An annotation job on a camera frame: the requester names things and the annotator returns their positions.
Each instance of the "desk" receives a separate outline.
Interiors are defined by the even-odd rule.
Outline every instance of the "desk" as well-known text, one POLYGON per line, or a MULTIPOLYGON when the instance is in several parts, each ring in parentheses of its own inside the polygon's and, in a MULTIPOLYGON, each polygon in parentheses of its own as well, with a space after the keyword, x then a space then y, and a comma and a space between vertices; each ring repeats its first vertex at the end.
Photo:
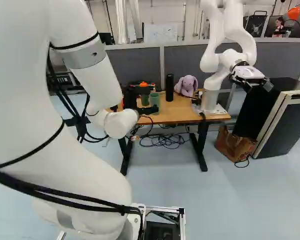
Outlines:
MULTIPOLYGON (((160 93, 160 112, 158 115, 149 115, 152 118, 153 124, 198 124, 198 140, 194 133, 189 133, 191 143, 197 155, 197 160, 202 172, 207 172, 208 167, 206 164, 203 150, 205 147, 206 137, 210 123, 230 120, 231 116, 228 113, 224 114, 209 114, 205 118, 197 115, 192 109, 191 99, 174 93, 173 101, 166 101, 166 92, 160 93)), ((142 107, 141 100, 137 100, 139 108, 142 107)), ((137 122, 138 125, 151 125, 152 122, 149 118, 141 117, 137 122)), ((134 142, 130 139, 126 142, 125 138, 118 140, 123 154, 121 165, 121 173, 126 176, 130 163, 131 152, 134 142)))

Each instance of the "orange cap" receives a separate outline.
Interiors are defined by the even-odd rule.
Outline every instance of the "orange cap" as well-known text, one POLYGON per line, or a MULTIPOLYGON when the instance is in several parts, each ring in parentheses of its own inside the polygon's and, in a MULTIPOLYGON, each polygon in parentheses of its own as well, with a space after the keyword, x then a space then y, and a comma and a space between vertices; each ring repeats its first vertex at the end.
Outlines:
POLYGON ((291 8, 288 11, 288 17, 289 17, 289 19, 297 20, 299 18, 299 15, 300 15, 300 7, 299 6, 291 8))
POLYGON ((146 83, 145 81, 141 82, 139 84, 140 87, 148 87, 148 83, 146 83))

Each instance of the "table top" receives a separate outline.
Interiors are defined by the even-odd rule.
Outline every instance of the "table top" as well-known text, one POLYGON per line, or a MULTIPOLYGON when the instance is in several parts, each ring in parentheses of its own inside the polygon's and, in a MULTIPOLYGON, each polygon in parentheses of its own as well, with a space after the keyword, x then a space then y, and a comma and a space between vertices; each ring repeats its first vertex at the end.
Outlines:
MULTIPOLYGON (((186 124, 186 123, 199 123, 202 121, 202 117, 197 115, 192 109, 191 98, 184 97, 177 93, 174 93, 173 101, 166 101, 166 92, 158 92, 160 94, 160 112, 158 115, 150 114, 153 124, 186 124)), ((141 99, 137 99, 137 106, 139 108, 145 108, 142 106, 141 99)), ((207 122, 225 121, 230 120, 231 116, 228 113, 224 114, 207 114, 205 116, 207 122)), ((140 117, 138 121, 139 125, 151 125, 151 120, 147 117, 140 117)))

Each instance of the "purple stuffed animal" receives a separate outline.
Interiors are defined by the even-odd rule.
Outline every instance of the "purple stuffed animal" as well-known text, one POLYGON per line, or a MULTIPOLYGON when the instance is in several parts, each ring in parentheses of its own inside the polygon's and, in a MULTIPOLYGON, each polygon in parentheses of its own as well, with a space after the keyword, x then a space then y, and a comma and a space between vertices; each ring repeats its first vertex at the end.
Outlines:
POLYGON ((181 77, 179 82, 174 86, 174 91, 186 97, 192 97, 197 89, 198 80, 191 75, 181 77))

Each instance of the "brown paper bag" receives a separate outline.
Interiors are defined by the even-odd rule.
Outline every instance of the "brown paper bag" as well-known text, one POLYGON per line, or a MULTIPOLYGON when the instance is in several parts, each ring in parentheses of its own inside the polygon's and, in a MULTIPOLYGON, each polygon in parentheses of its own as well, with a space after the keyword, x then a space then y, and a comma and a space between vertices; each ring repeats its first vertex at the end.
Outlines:
POLYGON ((257 141, 248 137, 234 136, 227 126, 219 128, 215 148, 234 163, 244 162, 255 150, 257 141))

